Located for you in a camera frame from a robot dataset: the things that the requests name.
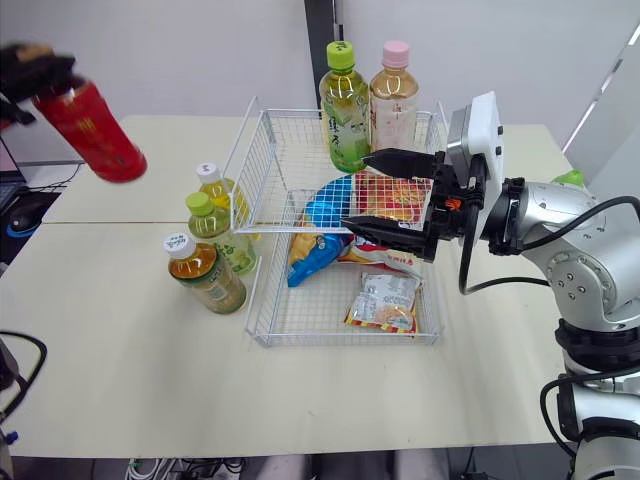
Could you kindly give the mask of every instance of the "green bottle cap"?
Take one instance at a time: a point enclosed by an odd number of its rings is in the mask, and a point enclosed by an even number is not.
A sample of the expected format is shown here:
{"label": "green bottle cap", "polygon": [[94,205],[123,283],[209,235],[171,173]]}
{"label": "green bottle cap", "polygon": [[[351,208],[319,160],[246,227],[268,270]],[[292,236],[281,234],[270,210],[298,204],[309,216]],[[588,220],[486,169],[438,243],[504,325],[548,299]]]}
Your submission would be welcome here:
{"label": "green bottle cap", "polygon": [[584,173],[580,170],[571,170],[564,175],[560,175],[552,180],[553,183],[569,183],[571,185],[577,185],[584,187]]}
{"label": "green bottle cap", "polygon": [[353,45],[349,42],[331,42],[327,45],[327,63],[331,70],[351,70],[356,64]]}
{"label": "green bottle cap", "polygon": [[193,215],[207,215],[213,211],[213,202],[204,192],[192,193],[187,197],[186,203]]}

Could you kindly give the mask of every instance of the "laptop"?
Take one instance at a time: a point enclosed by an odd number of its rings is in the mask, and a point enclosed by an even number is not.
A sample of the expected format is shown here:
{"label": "laptop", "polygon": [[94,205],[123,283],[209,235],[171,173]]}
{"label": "laptop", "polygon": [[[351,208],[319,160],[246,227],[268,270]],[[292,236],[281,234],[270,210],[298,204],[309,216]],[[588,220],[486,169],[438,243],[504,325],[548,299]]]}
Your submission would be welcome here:
{"label": "laptop", "polygon": [[4,142],[0,143],[0,212],[5,210],[5,207],[15,197],[16,192],[26,184],[26,180],[6,149]]}

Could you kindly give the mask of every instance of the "snack package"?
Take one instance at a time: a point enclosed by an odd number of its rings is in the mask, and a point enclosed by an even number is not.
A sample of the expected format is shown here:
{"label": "snack package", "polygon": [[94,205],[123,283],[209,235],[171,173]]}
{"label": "snack package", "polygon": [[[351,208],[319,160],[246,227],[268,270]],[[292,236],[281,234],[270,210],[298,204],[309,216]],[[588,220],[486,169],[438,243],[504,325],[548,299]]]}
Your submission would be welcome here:
{"label": "snack package", "polygon": [[400,250],[380,247],[353,235],[349,248],[338,257],[338,262],[376,265],[399,272],[408,273],[412,277],[422,279],[422,260],[415,255]]}
{"label": "snack package", "polygon": [[391,218],[403,227],[422,230],[433,181],[406,179],[370,171],[354,175],[357,210],[361,215]]}
{"label": "snack package", "polygon": [[302,281],[333,262],[349,243],[349,235],[336,233],[296,233],[289,250],[287,285]]}
{"label": "snack package", "polygon": [[[333,180],[307,203],[302,225],[339,227],[340,219],[349,214],[352,176]],[[303,280],[325,268],[342,253],[352,235],[337,233],[297,233],[289,249],[287,285],[297,287]]]}
{"label": "snack package", "polygon": [[362,288],[345,322],[392,333],[416,333],[416,292],[420,281],[398,275],[362,274]]}

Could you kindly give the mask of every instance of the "white bottle cap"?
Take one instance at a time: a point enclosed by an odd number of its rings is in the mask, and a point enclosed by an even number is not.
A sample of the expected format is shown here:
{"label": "white bottle cap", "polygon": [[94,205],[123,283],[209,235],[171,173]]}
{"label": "white bottle cap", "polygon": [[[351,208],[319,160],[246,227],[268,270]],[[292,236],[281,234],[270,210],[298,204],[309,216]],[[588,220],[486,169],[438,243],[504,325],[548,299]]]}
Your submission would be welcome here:
{"label": "white bottle cap", "polygon": [[164,239],[164,249],[171,258],[182,260],[196,251],[196,242],[186,233],[172,233]]}
{"label": "white bottle cap", "polygon": [[196,174],[203,185],[209,185],[220,180],[220,170],[215,163],[201,163],[196,168]]}

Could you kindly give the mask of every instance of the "bottle cap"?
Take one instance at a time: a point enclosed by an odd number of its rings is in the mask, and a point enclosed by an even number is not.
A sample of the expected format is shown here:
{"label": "bottle cap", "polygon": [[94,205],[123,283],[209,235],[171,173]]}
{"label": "bottle cap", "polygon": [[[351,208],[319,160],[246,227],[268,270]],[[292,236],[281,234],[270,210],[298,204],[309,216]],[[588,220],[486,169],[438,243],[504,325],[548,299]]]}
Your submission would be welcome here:
{"label": "bottle cap", "polygon": [[349,42],[331,42],[327,45],[327,63],[331,70],[351,70],[356,64],[353,46]]}
{"label": "bottle cap", "polygon": [[409,45],[400,40],[385,42],[382,48],[382,65],[389,68],[404,68],[409,65]]}
{"label": "bottle cap", "polygon": [[220,180],[220,170],[215,163],[201,163],[196,168],[196,175],[203,185],[209,185]]}
{"label": "bottle cap", "polygon": [[186,233],[172,233],[164,239],[164,249],[171,258],[182,260],[196,251],[196,242]]}
{"label": "bottle cap", "polygon": [[213,202],[204,192],[195,192],[187,197],[187,208],[193,215],[207,215],[213,211]]}

